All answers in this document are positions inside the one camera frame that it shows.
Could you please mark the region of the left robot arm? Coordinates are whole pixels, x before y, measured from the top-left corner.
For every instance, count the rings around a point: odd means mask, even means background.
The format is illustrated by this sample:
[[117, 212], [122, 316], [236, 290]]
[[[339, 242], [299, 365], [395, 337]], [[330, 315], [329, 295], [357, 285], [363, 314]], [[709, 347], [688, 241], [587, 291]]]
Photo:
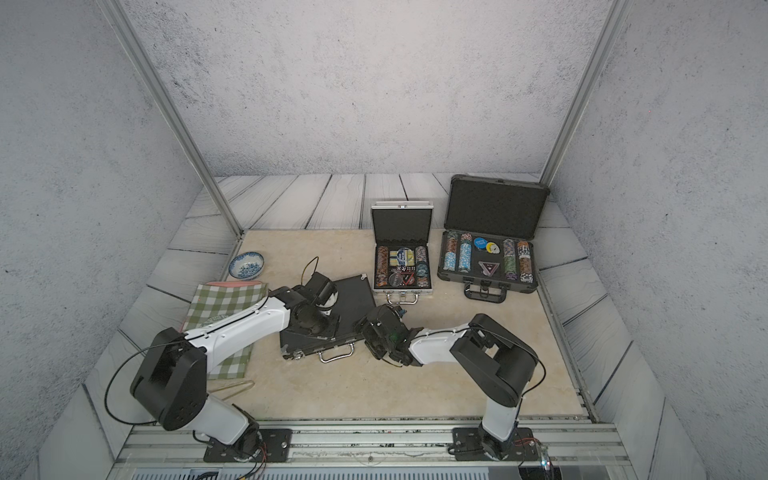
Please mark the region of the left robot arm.
[[130, 394], [167, 431], [190, 428], [233, 446], [257, 431], [257, 423], [208, 393], [209, 373], [255, 342], [286, 329], [330, 338], [337, 287], [314, 273], [305, 285], [280, 287], [243, 311], [206, 327], [159, 332], [147, 348]]

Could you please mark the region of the black carbon poker case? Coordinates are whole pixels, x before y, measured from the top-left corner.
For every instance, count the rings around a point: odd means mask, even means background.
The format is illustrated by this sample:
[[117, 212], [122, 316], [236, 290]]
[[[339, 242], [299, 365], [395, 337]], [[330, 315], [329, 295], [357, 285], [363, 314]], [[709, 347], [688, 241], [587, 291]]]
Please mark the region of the black carbon poker case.
[[353, 348], [363, 339], [357, 333], [357, 323], [375, 307], [369, 280], [364, 274], [333, 281], [338, 300], [333, 312], [338, 315], [338, 328], [334, 336], [308, 336], [289, 327], [279, 334], [281, 355], [286, 360], [298, 360], [337, 347]]

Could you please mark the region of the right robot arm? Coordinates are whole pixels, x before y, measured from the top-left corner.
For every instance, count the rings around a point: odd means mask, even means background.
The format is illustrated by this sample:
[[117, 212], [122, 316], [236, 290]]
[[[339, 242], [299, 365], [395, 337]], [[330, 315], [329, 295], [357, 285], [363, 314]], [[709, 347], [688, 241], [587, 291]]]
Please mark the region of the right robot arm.
[[490, 316], [479, 313], [452, 328], [409, 328], [404, 310], [381, 305], [355, 325], [374, 358], [400, 366], [455, 363], [486, 397], [480, 424], [485, 438], [503, 445], [512, 439], [524, 392], [539, 357], [532, 347]]

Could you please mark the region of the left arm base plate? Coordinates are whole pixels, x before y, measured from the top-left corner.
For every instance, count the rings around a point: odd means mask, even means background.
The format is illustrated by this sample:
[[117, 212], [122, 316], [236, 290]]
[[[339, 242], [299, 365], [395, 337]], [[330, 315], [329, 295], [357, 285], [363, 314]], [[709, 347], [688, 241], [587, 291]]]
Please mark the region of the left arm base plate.
[[205, 463], [285, 463], [293, 431], [284, 428], [248, 429], [233, 445], [206, 441]]

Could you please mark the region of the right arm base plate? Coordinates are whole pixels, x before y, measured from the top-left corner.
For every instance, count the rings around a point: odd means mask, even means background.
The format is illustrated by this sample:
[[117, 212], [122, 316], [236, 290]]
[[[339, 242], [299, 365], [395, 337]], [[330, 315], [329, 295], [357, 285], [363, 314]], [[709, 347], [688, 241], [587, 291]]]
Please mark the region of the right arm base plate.
[[457, 461], [535, 461], [538, 440], [529, 428], [518, 427], [506, 440], [498, 440], [481, 427], [454, 428], [447, 452]]

